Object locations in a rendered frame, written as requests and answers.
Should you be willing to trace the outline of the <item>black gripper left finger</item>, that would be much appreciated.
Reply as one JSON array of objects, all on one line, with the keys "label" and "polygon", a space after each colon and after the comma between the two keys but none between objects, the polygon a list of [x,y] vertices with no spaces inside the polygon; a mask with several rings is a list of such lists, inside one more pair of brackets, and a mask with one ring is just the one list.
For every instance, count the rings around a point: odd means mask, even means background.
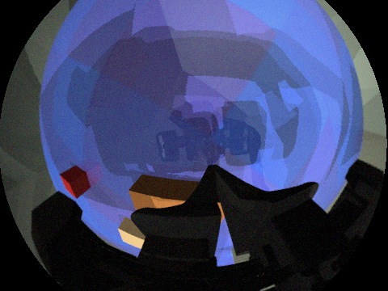
[{"label": "black gripper left finger", "polygon": [[216,172],[208,165],[196,190],[187,201],[166,208],[140,208],[130,216],[143,235],[207,238],[209,258],[216,255],[221,210],[217,206]]}]

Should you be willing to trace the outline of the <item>red square block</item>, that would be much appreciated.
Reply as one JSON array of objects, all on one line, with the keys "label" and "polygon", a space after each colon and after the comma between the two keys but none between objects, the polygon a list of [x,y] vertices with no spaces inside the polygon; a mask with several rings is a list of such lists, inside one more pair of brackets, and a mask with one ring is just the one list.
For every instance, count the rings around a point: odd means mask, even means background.
[{"label": "red square block", "polygon": [[90,190],[91,184],[88,182],[86,171],[72,166],[68,171],[61,174],[62,183],[65,185],[65,190],[71,193],[74,198],[83,195],[85,191]]}]

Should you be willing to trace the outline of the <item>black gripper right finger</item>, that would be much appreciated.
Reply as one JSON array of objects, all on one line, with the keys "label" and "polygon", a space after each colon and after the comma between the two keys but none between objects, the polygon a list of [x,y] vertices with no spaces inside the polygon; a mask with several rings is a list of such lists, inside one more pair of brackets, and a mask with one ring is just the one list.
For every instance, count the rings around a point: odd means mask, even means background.
[{"label": "black gripper right finger", "polygon": [[229,227],[236,256],[249,253],[249,246],[277,214],[313,200],[318,184],[304,182],[297,187],[264,191],[240,180],[226,169],[213,165],[216,172],[217,196]]}]

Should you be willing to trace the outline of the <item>tan rectangular block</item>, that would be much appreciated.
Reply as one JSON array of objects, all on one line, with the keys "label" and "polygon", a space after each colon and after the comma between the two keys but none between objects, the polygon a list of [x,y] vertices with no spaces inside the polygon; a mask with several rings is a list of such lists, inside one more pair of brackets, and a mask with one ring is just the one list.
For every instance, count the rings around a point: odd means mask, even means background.
[{"label": "tan rectangular block", "polygon": [[123,242],[142,249],[142,243],[145,241],[146,237],[139,229],[137,229],[136,224],[133,223],[132,219],[124,217],[124,220],[117,229],[120,231],[120,238],[123,239]]}]

